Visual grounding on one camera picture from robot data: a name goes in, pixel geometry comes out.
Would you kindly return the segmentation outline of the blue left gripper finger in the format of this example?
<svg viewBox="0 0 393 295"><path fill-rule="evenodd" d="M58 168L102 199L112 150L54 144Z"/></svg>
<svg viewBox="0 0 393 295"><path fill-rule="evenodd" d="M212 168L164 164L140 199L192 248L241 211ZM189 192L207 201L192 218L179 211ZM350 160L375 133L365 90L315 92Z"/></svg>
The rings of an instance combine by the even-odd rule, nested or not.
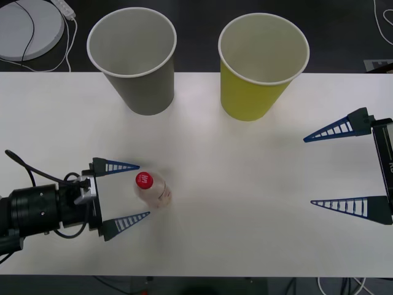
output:
<svg viewBox="0 0 393 295"><path fill-rule="evenodd" d="M102 177L116 173L138 170L140 169L140 166L131 163L94 157L91 163L91 169L94 171L96 177Z"/></svg>
<svg viewBox="0 0 393 295"><path fill-rule="evenodd" d="M146 211L139 214L104 221L102 225L102 236L104 237L104 241L108 242L109 240L112 240L114 237L133 227L149 215L150 212Z"/></svg>

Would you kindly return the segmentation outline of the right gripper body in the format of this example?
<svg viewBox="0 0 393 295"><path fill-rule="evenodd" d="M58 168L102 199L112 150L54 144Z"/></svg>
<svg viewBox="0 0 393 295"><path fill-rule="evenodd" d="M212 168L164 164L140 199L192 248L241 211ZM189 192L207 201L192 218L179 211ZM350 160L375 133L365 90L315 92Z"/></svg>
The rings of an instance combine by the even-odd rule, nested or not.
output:
<svg viewBox="0 0 393 295"><path fill-rule="evenodd" d="M387 202L392 213L392 119L374 121L372 123L372 133L387 194Z"/></svg>

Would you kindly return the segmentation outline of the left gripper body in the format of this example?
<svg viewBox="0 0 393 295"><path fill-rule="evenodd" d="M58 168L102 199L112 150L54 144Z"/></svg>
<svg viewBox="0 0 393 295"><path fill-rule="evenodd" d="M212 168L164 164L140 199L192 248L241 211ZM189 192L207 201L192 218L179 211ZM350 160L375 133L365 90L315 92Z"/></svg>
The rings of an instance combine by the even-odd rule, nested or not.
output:
<svg viewBox="0 0 393 295"><path fill-rule="evenodd" d="M79 175L68 173L61 182L61 223L64 228L81 224L73 236L78 237L86 227L100 230L103 225L96 176L93 170Z"/></svg>

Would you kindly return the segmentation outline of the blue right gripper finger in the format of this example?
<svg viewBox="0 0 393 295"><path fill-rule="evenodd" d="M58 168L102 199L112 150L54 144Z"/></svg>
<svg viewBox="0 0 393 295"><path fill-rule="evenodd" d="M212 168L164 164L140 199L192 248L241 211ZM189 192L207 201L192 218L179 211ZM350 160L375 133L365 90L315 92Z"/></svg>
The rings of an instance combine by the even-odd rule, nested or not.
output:
<svg viewBox="0 0 393 295"><path fill-rule="evenodd" d="M386 196L311 200L310 203L378 224L392 225L392 212Z"/></svg>
<svg viewBox="0 0 393 295"><path fill-rule="evenodd" d="M359 108L346 117L306 136L303 141L310 143L313 141L369 135L373 121L375 121L375 118L368 114L367 108Z"/></svg>

